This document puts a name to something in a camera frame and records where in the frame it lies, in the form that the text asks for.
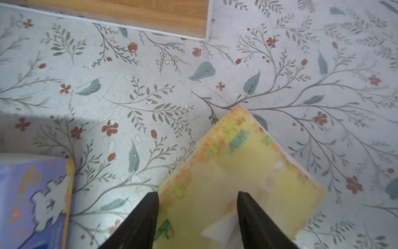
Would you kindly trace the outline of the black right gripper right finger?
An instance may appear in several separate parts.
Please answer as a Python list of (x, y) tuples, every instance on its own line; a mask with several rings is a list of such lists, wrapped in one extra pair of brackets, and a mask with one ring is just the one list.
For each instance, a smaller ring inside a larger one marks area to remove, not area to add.
[(249, 193), (238, 193), (237, 213), (244, 249), (297, 249)]

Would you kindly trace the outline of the green tissue pack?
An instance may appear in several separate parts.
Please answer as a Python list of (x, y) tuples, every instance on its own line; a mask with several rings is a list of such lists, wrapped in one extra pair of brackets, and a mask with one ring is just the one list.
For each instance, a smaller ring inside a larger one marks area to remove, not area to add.
[(249, 193), (290, 239), (324, 188), (243, 107), (203, 136), (158, 189), (155, 249), (241, 249), (237, 198)]

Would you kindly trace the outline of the purple tissue pack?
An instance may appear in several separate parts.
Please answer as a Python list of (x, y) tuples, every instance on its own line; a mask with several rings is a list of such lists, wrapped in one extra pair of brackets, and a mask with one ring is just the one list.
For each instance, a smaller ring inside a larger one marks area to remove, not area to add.
[(63, 249), (75, 166), (71, 159), (1, 154), (1, 248)]

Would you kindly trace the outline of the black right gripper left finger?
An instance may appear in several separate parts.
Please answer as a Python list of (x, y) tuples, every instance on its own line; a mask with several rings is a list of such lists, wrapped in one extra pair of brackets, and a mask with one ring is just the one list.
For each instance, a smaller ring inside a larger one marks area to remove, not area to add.
[(159, 196), (149, 192), (99, 249), (152, 249)]

